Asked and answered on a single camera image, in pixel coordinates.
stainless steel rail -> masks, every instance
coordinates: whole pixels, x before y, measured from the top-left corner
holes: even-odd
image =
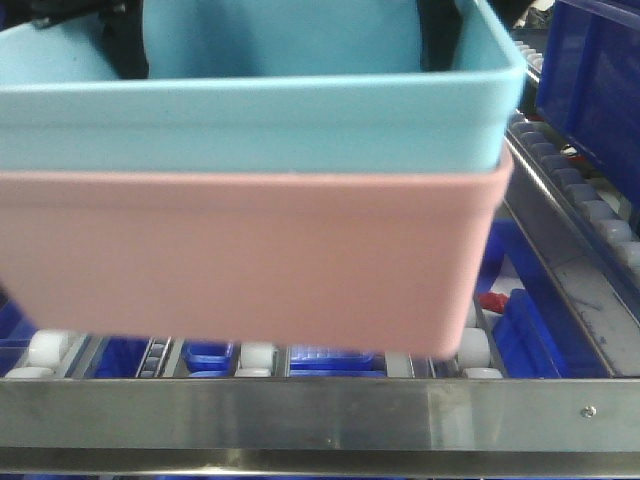
[[[609,374],[640,376],[638,286],[516,136],[507,141],[515,160],[509,210]]]
[[[0,470],[640,476],[640,380],[4,381]]]

blue tray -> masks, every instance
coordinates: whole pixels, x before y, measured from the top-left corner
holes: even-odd
[[[95,378],[132,378],[135,376],[148,340],[138,338],[112,338],[109,340]]]
[[[557,289],[535,252],[513,220],[497,220],[492,225],[505,254],[513,263],[536,310],[544,320],[569,368],[571,378],[606,377],[598,355],[582,327],[567,310]]]
[[[182,357],[190,372],[217,370],[226,373],[233,351],[232,343],[185,342]]]
[[[189,378],[218,378],[228,376],[229,372],[227,370],[203,370],[201,372],[193,372],[189,375]]]
[[[24,317],[14,302],[0,308],[0,347],[27,346],[36,328]]]
[[[386,377],[380,370],[291,370],[290,377]]]
[[[25,347],[0,347],[0,377],[15,366],[25,350]]]
[[[537,97],[545,120],[637,207],[639,5],[637,0],[558,0]]]
[[[536,306],[513,290],[493,337],[511,378],[562,378],[568,368]]]
[[[371,370],[375,354],[295,345],[291,347],[293,370]]]

plastic bin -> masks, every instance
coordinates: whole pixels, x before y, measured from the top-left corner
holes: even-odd
[[[511,168],[5,172],[0,278],[52,328],[453,355]]]
[[[232,343],[185,342],[182,357],[190,372],[217,370],[228,373],[233,350]]]
[[[567,366],[535,304],[513,290],[493,337],[511,378],[561,378]]]
[[[218,78],[115,81],[96,16],[9,29],[2,169],[489,172],[525,63],[485,0],[458,4],[442,73],[418,70],[415,0],[145,2],[151,75]]]
[[[138,338],[112,338],[109,340],[95,378],[132,378],[142,362],[148,340]]]
[[[291,370],[371,370],[374,353],[350,352],[322,347],[291,347]]]
[[[538,110],[636,206],[639,61],[640,5],[635,0],[556,2]]]
[[[0,377],[16,365],[25,350],[26,347],[0,347]]]
[[[35,332],[14,302],[0,308],[0,347],[27,347]]]
[[[189,374],[189,378],[218,378],[228,376],[228,370],[203,370],[201,372],[193,372]]]

